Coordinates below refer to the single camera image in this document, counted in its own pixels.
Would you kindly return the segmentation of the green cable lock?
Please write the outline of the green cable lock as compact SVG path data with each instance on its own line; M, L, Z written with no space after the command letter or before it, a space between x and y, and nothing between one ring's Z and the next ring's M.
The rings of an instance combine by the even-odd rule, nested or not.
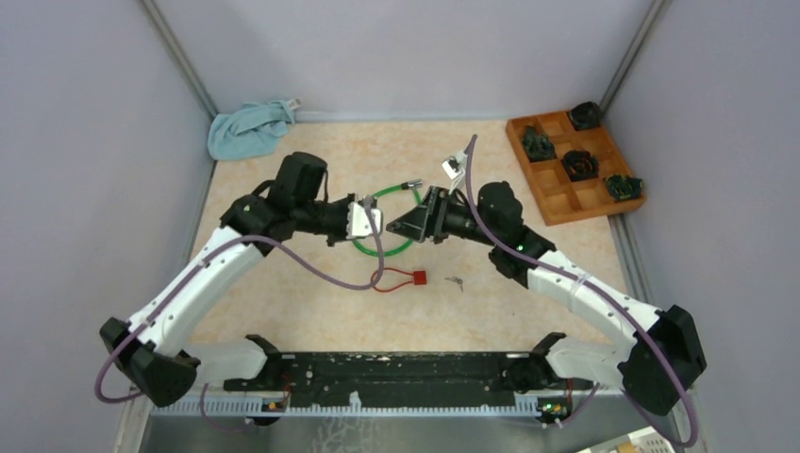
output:
M390 186L388 188L379 190L376 193L373 193L372 197L380 198L380 197L382 197L384 195L387 195L387 194L390 194L390 193L397 193L397 192L401 192L401 191L411 191L411 193L413 194L415 203L416 204L421 204L422 203L422 197L421 197L420 192L419 192L421 187L422 187L422 180L421 179L414 179L414 180L406 181L406 182L403 182L403 183L400 183L400 184L397 184L397 185ZM383 255L384 255L385 258L396 256L396 255L404 252L405 250L407 250L409 247L411 247L412 244L413 244L413 240L405 240L402 244L396 246L395 248L390 248L390 249L384 248L383 249ZM378 257L378 252L375 249L368 248L366 245L364 245L364 244L362 244L362 243L360 243L358 241L353 241L353 246L360 253L362 253L364 255L367 255L367 256L373 257L373 258L377 258Z

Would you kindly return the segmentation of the red cable padlock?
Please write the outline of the red cable padlock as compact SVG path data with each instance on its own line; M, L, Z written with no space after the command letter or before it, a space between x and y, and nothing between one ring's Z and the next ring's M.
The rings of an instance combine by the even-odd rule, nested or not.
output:
M427 284L426 270L403 270L395 267L386 267L373 290L380 294L389 294L409 286L425 286Z

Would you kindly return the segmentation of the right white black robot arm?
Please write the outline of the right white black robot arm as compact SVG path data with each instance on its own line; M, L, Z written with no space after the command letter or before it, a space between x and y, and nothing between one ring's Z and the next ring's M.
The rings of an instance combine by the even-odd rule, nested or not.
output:
M522 213L506 181L481 187L474 208L464 193L432 187L387 230L418 243L455 236L488 245L501 275L556 300L608 338L601 344L548 335L531 363L540 387L589 380L623 390L645 411L668 414L707 368L692 316L678 305L663 310L616 291L526 226Z

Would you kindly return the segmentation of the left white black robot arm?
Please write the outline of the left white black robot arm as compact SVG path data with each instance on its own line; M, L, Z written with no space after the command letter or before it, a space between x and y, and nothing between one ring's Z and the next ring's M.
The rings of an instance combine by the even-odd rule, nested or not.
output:
M249 381L262 391L283 377L270 344L258 335L223 344L189 344L198 323L242 276L297 233L325 237L327 245L380 232L382 213L372 199L327 196L323 159L305 152L284 158L276 176L236 199L202 250L178 276L127 319L109 318L99 335L109 356L95 379L96 397L116 367L155 406L166 407L197 385Z

